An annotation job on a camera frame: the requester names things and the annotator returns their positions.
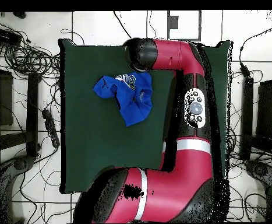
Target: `black cable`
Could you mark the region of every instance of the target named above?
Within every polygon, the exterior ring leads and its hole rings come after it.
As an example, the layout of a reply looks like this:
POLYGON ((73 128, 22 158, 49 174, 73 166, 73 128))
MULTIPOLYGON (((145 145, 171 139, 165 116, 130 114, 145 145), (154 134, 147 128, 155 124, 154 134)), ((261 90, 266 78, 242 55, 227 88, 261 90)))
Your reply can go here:
MULTIPOLYGON (((56 172, 60 172, 61 173, 61 171, 53 171, 49 176, 48 176, 48 178, 45 180, 45 186, 47 185, 47 184, 49 184, 49 185, 51 185, 50 183, 48 183, 48 179, 51 177, 51 175, 52 174, 54 174, 54 173, 56 173, 56 172)), ((44 223, 45 224, 47 224, 47 222, 45 221, 45 209, 44 209, 44 217, 43 217, 43 221, 44 221, 44 223)))
MULTIPOLYGON (((261 79, 259 80, 259 81, 257 81, 257 82, 254 82, 254 84, 255 83, 259 83, 259 82, 261 82, 262 81, 262 79, 263 79, 263 72, 260 70, 260 69, 253 69, 252 71, 249 71, 250 73, 252 73, 252 78, 254 78, 254 72, 256 72, 256 71, 259 71, 260 73, 261 73, 261 79)), ((234 71, 231 71, 231 78, 232 79, 234 79, 234 78, 237 78, 237 77, 239 77, 239 76, 241 76, 242 75, 242 72, 234 72, 234 71)))
POLYGON ((46 221, 45 224, 48 224, 48 222, 49 222, 49 220, 51 219, 51 217, 53 217, 53 216, 58 216, 58 215, 64 215, 64 214, 66 214, 66 213, 68 213, 68 212, 70 212, 70 211, 72 211, 72 210, 74 210, 74 209, 70 209, 69 211, 65 211, 65 212, 63 212, 63 213, 56 213, 56 214, 51 215, 51 216, 48 218, 48 220, 46 221))
MULTIPOLYGON (((55 149, 54 150, 54 152, 53 153, 51 153, 50 155, 48 155, 48 156, 46 156, 45 158, 42 158, 41 160, 44 160, 44 159, 46 159, 46 158, 48 158, 48 157, 50 157, 50 156, 52 156, 52 155, 54 155, 56 152, 57 152, 57 150, 58 149, 55 149)), ((25 186, 27 186, 28 185, 28 183, 29 182, 31 182, 38 174, 39 174, 40 172, 37 172, 36 173, 36 175, 34 175, 22 188, 24 188, 25 186)), ((14 193, 13 195, 12 195, 12 198, 17 194, 17 193, 19 193, 20 192, 20 190, 19 191, 17 191, 16 193, 14 193)))
POLYGON ((259 36, 259 35, 262 35, 262 34, 264 34, 264 33, 270 32, 270 31, 272 31, 272 28, 267 29, 266 31, 263 31, 263 32, 261 32, 261 33, 259 33, 259 34, 256 34, 256 35, 252 36, 252 37, 249 37, 249 38, 247 38, 247 39, 245 40, 245 42, 243 42, 242 47, 240 48, 240 53, 239 53, 239 62, 240 62, 241 64, 242 64, 242 62, 241 62, 241 52, 242 52, 242 50, 243 50, 243 47, 244 47, 245 43, 246 43, 248 40, 250 40, 250 39, 252 39, 252 38, 254 38, 254 37, 257 37, 257 36, 259 36))
POLYGON ((35 206, 35 210, 34 210, 33 214, 31 215, 31 217, 29 218, 29 220, 28 220, 28 222, 27 222, 27 224, 29 224, 30 220, 32 219, 32 217, 33 217, 34 214, 36 213, 37 205, 36 205, 35 202, 33 202, 31 199, 27 198, 27 197, 23 194, 22 186, 23 186, 23 183, 24 183, 24 181, 25 181, 25 174, 26 174, 26 173, 23 174, 24 176, 23 176, 22 183, 21 183, 21 185, 20 185, 20 192, 21 192, 21 195, 22 195, 25 199, 27 199, 28 201, 30 201, 31 203, 33 203, 34 206, 35 206))
POLYGON ((20 153, 20 152, 23 151, 24 149, 26 149, 26 147, 23 148, 23 149, 21 149, 21 150, 19 150, 18 152, 16 152, 16 154, 14 155, 14 158, 16 157, 16 155, 17 155, 18 153, 20 153))
MULTIPOLYGON (((241 196, 241 194, 236 190, 236 189, 234 189, 233 188, 233 186, 231 186, 231 185, 229 185, 234 191, 236 191, 237 192, 237 194, 241 197, 241 199, 242 199, 242 207, 243 207, 243 198, 242 198, 242 196, 241 196)), ((243 219, 243 217, 245 216, 245 212, 242 210, 242 212, 243 212, 243 215, 240 217, 240 218, 227 218, 227 219, 229 219, 229 220, 238 220, 238 221, 240 221, 241 219, 243 219)))
POLYGON ((115 17, 117 18, 117 20, 119 21, 121 27, 124 29, 125 33, 129 36, 129 38, 131 39, 132 37, 129 35, 129 33, 125 30, 124 26, 122 25, 120 19, 118 18, 118 16, 116 15, 115 11, 113 11, 115 17))
POLYGON ((21 102, 21 101, 17 101, 17 102, 13 102, 12 104, 16 104, 16 103, 21 103, 22 104, 22 106, 25 108, 25 109, 27 109, 27 107, 26 106, 24 106, 24 104, 23 104, 23 102, 21 102))
POLYGON ((50 185, 50 186, 59 186, 59 185, 60 185, 60 184, 58 184, 58 185, 52 185, 52 184, 48 183, 47 180, 45 180, 43 174, 41 173, 41 168, 40 168, 40 175, 41 175, 41 177, 43 178, 43 180, 45 181, 46 184, 48 184, 48 185, 50 185))
POLYGON ((15 90, 13 87, 12 87, 12 90, 14 90, 17 94, 19 94, 19 95, 23 95, 23 96, 26 96, 26 97, 28 97, 26 94, 23 94, 23 93, 19 93, 17 90, 15 90))
POLYGON ((152 27, 152 25, 150 24, 150 19, 151 19, 151 15, 152 15, 152 11, 150 12, 150 17, 149 17, 149 26, 153 29, 154 31, 154 39, 157 37, 157 32, 154 30, 154 28, 152 27))
MULTIPOLYGON (((244 200, 244 204, 245 204, 245 212, 246 212, 246 216, 248 217, 248 219, 249 219, 250 222, 253 222, 253 221, 252 221, 251 218, 249 217, 246 200, 247 200, 250 196, 253 196, 253 195, 260 196, 260 197, 262 197, 264 200, 266 200, 266 198, 265 198, 264 196, 262 196, 261 194, 259 194, 259 193, 251 193, 251 194, 249 194, 249 195, 247 195, 247 196, 245 197, 245 200, 244 200)), ((261 214, 261 216, 263 216, 263 217, 265 218, 265 214, 264 214, 263 212, 260 212, 259 210, 258 210, 257 212, 258 212, 259 214, 261 214)))
POLYGON ((83 45, 85 46, 84 39, 83 39, 82 36, 79 35, 78 33, 72 32, 72 31, 70 31, 69 29, 61 29, 61 30, 60 30, 60 33, 74 33, 74 34, 77 34, 77 35, 82 39, 83 45))
POLYGON ((41 217, 43 217, 43 214, 44 214, 44 212, 43 212, 43 207, 44 207, 44 210, 45 210, 45 208, 47 207, 46 205, 42 205, 41 206, 41 208, 40 208, 40 213, 41 213, 41 215, 33 222, 33 223, 31 223, 31 224, 35 224, 41 217))

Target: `white floor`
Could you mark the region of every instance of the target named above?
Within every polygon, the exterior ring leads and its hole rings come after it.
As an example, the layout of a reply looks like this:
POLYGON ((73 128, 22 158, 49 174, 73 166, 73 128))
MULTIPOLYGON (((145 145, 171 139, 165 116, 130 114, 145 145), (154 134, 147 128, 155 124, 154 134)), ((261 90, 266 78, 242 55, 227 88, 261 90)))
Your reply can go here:
MULTIPOLYGON (((179 15, 179 20, 183 20, 180 23, 184 24, 184 27, 179 24, 179 29, 183 29, 183 33, 172 33, 175 36, 182 36, 182 39, 190 39, 196 35, 196 25, 197 25, 197 15, 191 13, 191 11, 173 11, 171 15, 179 15)), ((131 11, 131 12, 117 12, 118 17, 122 20, 122 24, 125 29, 132 37, 146 37, 146 10, 144 11, 131 11)), ((0 23, 8 25, 14 30, 24 31, 32 46, 39 46, 50 50, 50 52, 55 55, 59 53, 59 47, 57 40, 59 38, 71 39, 72 34, 63 34, 61 29, 73 28, 74 32, 79 33, 85 42, 85 45, 105 45, 105 46, 118 46, 121 45, 128 36, 121 28, 118 20, 115 18, 113 12, 74 12, 73 13, 73 23, 72 23, 72 13, 71 12, 27 12, 27 17, 25 19, 19 19, 13 16, 12 13, 5 13, 5 16, 0 18, 0 23)), ((167 38, 167 11, 153 11, 150 18, 150 24, 154 30, 148 25, 147 34, 148 37, 163 37, 167 38)), ((258 34, 268 28, 272 27, 272 11, 268 10, 204 10, 202 11, 202 43, 207 46, 215 46, 221 40, 231 40, 234 42, 233 53, 232 53, 232 70, 234 72, 239 72, 239 49, 242 43, 250 36, 258 34)), ((78 35, 73 34, 73 41, 82 45, 83 42, 78 35)), ((242 51, 243 61, 253 61, 246 62, 250 70, 259 69, 263 72, 262 80, 272 79, 272 32, 269 32, 263 36, 256 37, 249 40, 242 51)), ((255 82, 260 80, 261 74, 255 72, 255 82)), ((242 86, 242 76, 235 78, 232 82, 232 103, 231 113, 241 108, 241 86, 242 86)), ((55 81, 53 79, 46 80, 50 85, 55 81)), ((255 83, 255 98, 257 100, 257 87, 258 83, 255 83)), ((26 94, 27 92, 27 82, 24 80, 14 80, 13 88, 19 92, 26 94)), ((25 96, 13 92, 13 102, 22 101, 26 99, 25 96)), ((44 101, 50 102, 52 99, 50 95, 50 87, 44 82, 40 83, 39 88, 39 108, 43 109, 44 101)), ((57 101, 60 101, 60 94, 56 96, 57 101)), ((60 120, 60 115, 56 107, 53 109, 53 117, 56 120, 60 120)), ((26 129, 26 109, 23 108, 21 104, 14 104, 13 111, 17 118, 19 119, 20 125, 23 129, 26 129)), ((254 104, 254 116, 256 116, 257 104, 254 104)), ((236 123, 239 119, 239 115, 234 114, 231 117, 231 127, 235 128, 236 123)), ((11 127, 1 127, 1 129, 6 130, 18 130, 19 127, 15 122, 11 127)), ((39 119, 40 131, 45 131, 44 120, 39 119)), ((236 134, 239 135, 239 124, 235 128, 236 134)), ((8 131, 1 131, 1 135, 8 134, 8 131)), ((46 132, 39 132, 38 140, 41 142, 47 136, 46 132)), ((0 161, 10 159, 15 155, 16 152, 23 149, 24 145, 20 145, 14 148, 6 149, 0 152, 0 161)), ((46 139, 43 143, 42 157, 47 156, 52 153, 53 147, 51 141, 46 139)), ((24 185, 32 179, 38 172, 40 167, 46 164, 47 160, 40 162, 40 164, 35 165, 26 174, 26 179, 24 185)), ((61 152, 58 151, 51 159, 47 162, 45 167, 42 169, 42 174, 45 179, 54 172, 60 171, 61 169, 61 152)), ((240 168, 232 169, 229 173, 229 177, 233 178, 241 175, 237 178, 231 179, 231 186, 236 189, 241 196, 245 197, 250 193, 261 193, 264 195, 262 185, 250 178, 245 171, 240 168)), ((23 176, 19 176, 15 182, 13 193, 18 192, 20 184, 23 180, 23 176)), ((37 201, 37 211, 32 217, 30 223, 36 222, 43 224, 44 221, 40 218, 41 207, 43 202, 46 202, 45 209, 45 220, 49 220, 48 223, 70 223, 70 195, 62 195, 59 192, 60 183, 60 172, 53 173, 48 182, 52 185, 46 185, 45 181, 37 174, 31 182, 23 188, 24 194, 33 201, 37 201), (52 216, 52 214, 63 213, 62 215, 52 216)), ((75 207, 75 202, 77 201, 79 195, 72 195, 72 208, 75 207)), ((240 195, 231 188, 231 200, 230 203, 230 213, 229 218, 240 218, 243 212, 242 202, 239 200, 240 195)), ((29 203, 25 198, 21 196, 20 193, 16 193, 13 197, 13 211, 15 216, 26 218, 26 222, 30 218, 31 214, 34 212, 34 205, 29 203)), ((250 197, 248 203, 251 206, 260 205, 265 207, 265 200, 260 197, 250 197)), ((263 221, 260 214, 254 212, 249 213, 249 217, 252 221, 258 222, 263 221)), ((241 221, 248 221, 245 216, 241 221)))

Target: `black stand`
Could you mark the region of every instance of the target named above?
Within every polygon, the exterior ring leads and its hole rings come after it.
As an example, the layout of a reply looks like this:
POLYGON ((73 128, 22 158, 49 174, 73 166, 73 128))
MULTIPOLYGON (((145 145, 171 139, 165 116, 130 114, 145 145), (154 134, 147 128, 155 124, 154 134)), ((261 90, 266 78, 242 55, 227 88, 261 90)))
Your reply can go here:
MULTIPOLYGON (((272 80, 261 82, 259 86, 259 96, 262 92, 269 90, 269 101, 272 103, 272 80)), ((242 115, 241 115, 241 145, 239 148, 239 159, 249 160, 251 148, 257 148, 272 154, 272 130, 269 125, 264 124, 271 120, 272 108, 269 110, 266 106, 268 102, 258 104, 256 135, 252 135, 253 127, 253 79, 245 79, 242 88, 242 115)))
POLYGON ((41 77, 32 73, 28 78, 27 90, 27 131, 17 134, 0 136, 0 151, 13 146, 26 143, 25 156, 14 157, 3 164, 0 164, 0 223, 14 222, 11 211, 11 193, 13 183, 18 175, 23 174, 33 167, 40 150, 38 144, 38 83, 41 77))

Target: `wire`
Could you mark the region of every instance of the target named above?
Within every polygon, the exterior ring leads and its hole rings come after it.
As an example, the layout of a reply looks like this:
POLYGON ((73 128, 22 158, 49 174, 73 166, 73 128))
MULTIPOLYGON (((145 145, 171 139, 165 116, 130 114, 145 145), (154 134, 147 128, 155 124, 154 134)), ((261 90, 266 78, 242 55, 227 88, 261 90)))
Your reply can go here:
POLYGON ((45 224, 48 224, 49 220, 50 220, 53 216, 64 215, 64 214, 66 214, 66 213, 68 213, 68 212, 70 212, 70 211, 72 211, 72 210, 74 210, 74 209, 70 209, 70 210, 65 211, 65 212, 63 212, 63 213, 55 213, 55 214, 51 215, 51 216, 48 218, 48 220, 45 222, 45 224))
POLYGON ((19 150, 18 152, 16 152, 16 154, 14 155, 14 158, 16 157, 16 155, 17 155, 18 153, 20 153, 20 152, 23 151, 24 149, 26 149, 26 147, 23 148, 23 149, 21 149, 21 150, 19 150))
POLYGON ((243 50, 243 47, 244 47, 245 43, 246 43, 248 40, 250 40, 250 39, 252 39, 252 38, 254 38, 254 37, 257 37, 257 36, 259 36, 259 35, 262 35, 262 34, 264 34, 264 33, 270 32, 270 31, 272 31, 272 28, 267 29, 267 30, 263 31, 262 33, 256 34, 256 35, 254 35, 254 36, 252 36, 252 37, 249 37, 249 38, 247 38, 247 39, 245 40, 245 42, 243 42, 242 47, 241 47, 241 49, 240 49, 240 53, 239 53, 239 62, 240 62, 240 63, 242 63, 242 62, 241 62, 241 52, 242 52, 242 50, 243 50))
MULTIPOLYGON (((253 222, 253 221, 252 221, 251 218, 249 217, 246 200, 247 200, 250 196, 253 196, 253 195, 260 196, 260 197, 262 197, 264 200, 266 200, 266 198, 265 198, 264 196, 262 196, 261 194, 259 194, 259 193, 251 193, 251 194, 249 194, 249 195, 247 195, 247 196, 245 197, 245 200, 244 200, 244 204, 245 204, 245 212, 246 212, 246 216, 248 217, 248 219, 249 219, 250 222, 253 222)), ((259 214, 261 214, 261 216, 263 216, 263 217, 265 218, 265 213, 264 213, 263 211, 260 211, 260 210, 259 210, 259 207, 256 207, 256 208, 257 208, 256 211, 257 211, 259 214)))
POLYGON ((22 183, 21 183, 21 185, 20 185, 20 192, 21 192, 21 195, 22 195, 25 199, 27 199, 28 201, 30 201, 31 203, 33 203, 34 206, 35 206, 35 210, 34 210, 33 214, 31 215, 31 217, 29 218, 29 220, 28 220, 28 222, 27 222, 27 224, 29 224, 30 220, 32 219, 32 217, 33 217, 34 214, 36 213, 37 205, 36 205, 35 202, 33 202, 31 199, 27 198, 27 197, 23 194, 22 186, 23 186, 23 183, 24 183, 24 181, 25 181, 25 174, 26 174, 26 173, 24 173, 23 180, 22 180, 22 183))
POLYGON ((117 20, 119 21, 121 27, 124 29, 125 33, 129 36, 129 38, 131 39, 132 37, 129 35, 129 33, 125 30, 124 26, 122 25, 120 19, 118 18, 118 16, 116 15, 115 11, 113 11, 115 17, 117 18, 117 20))
MULTIPOLYGON (((50 183, 48 183, 48 179, 51 177, 51 175, 52 174, 54 174, 54 173, 56 173, 56 172, 60 172, 61 173, 61 171, 53 171, 49 176, 48 176, 48 178, 45 180, 45 186, 44 186, 44 202, 45 202, 45 187, 46 187, 46 185, 47 184, 49 184, 49 185, 51 185, 50 183)), ((44 217, 43 217, 43 221, 44 221, 44 223, 45 224, 47 224, 47 222, 45 221, 45 209, 44 209, 44 217)))
POLYGON ((157 32, 154 30, 154 28, 152 27, 152 25, 150 24, 150 19, 151 19, 151 15, 152 15, 152 11, 150 12, 150 17, 149 17, 149 26, 153 29, 154 31, 154 39, 157 37, 157 32))
MULTIPOLYGON (((45 158, 42 158, 41 160, 44 160, 44 159, 46 159, 46 158, 48 158, 48 157, 51 157, 52 155, 54 155, 56 152, 57 152, 57 150, 58 149, 55 149, 54 150, 54 152, 53 153, 51 153, 49 156, 46 156, 45 158)), ((40 172, 37 172, 36 173, 36 175, 34 175, 23 187, 22 187, 22 189, 25 187, 25 186, 27 186, 28 185, 28 183, 29 182, 31 182, 38 174, 39 174, 40 172)), ((20 192, 20 190, 19 191, 17 191, 16 193, 14 193, 13 195, 12 195, 12 198, 17 194, 17 193, 19 193, 20 192)))
POLYGON ((74 33, 74 34, 77 34, 77 35, 82 39, 83 45, 85 46, 84 39, 83 39, 82 36, 79 35, 78 33, 72 32, 72 31, 70 31, 69 29, 61 29, 61 30, 60 30, 60 33, 74 33))
MULTIPOLYGON (((253 69, 252 71, 249 71, 249 72, 251 72, 252 75, 253 75, 252 78, 254 78, 254 72, 256 72, 256 71, 259 71, 259 72, 261 73, 261 79, 260 79, 259 81, 257 81, 257 82, 254 82, 254 84, 255 84, 255 83, 261 82, 262 79, 263 79, 263 72, 262 72, 261 70, 259 70, 259 69, 253 69)), ((232 78, 232 79, 237 78, 237 77, 239 77, 239 76, 241 76, 241 75, 242 75, 242 72, 234 72, 234 71, 231 71, 231 78, 232 78)))

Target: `black joint cap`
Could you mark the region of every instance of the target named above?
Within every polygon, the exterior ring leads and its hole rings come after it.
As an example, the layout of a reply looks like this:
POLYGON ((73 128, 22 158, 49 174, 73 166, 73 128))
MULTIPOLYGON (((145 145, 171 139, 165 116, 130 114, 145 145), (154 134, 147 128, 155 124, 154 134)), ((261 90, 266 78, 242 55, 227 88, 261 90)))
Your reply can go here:
POLYGON ((123 44, 129 66, 139 72, 152 69, 157 59, 157 46, 153 38, 132 38, 123 44))

